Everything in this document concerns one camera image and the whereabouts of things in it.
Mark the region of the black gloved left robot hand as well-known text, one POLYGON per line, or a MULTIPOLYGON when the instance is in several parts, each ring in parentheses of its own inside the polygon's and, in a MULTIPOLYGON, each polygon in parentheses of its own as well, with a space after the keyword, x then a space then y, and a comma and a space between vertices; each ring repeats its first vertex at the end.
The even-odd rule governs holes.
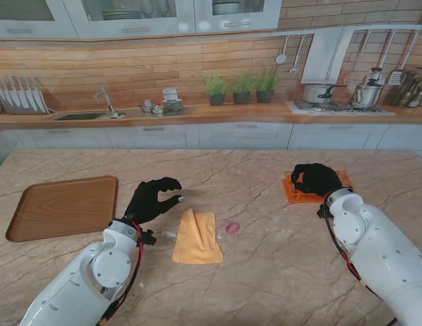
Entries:
POLYGON ((160 202, 158 194, 181 189, 180 182, 170 177, 141 182, 126 208, 124 218, 136 224, 152 221, 183 200, 183 196, 174 195, 160 202))

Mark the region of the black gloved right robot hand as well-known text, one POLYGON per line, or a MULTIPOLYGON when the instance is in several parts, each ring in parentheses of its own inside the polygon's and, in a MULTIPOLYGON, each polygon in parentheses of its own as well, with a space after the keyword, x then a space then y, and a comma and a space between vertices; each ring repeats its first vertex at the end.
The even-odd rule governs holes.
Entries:
POLYGON ((291 174, 296 190, 305 194, 325 196, 342 188, 336 172, 320 163, 297 164, 291 174))

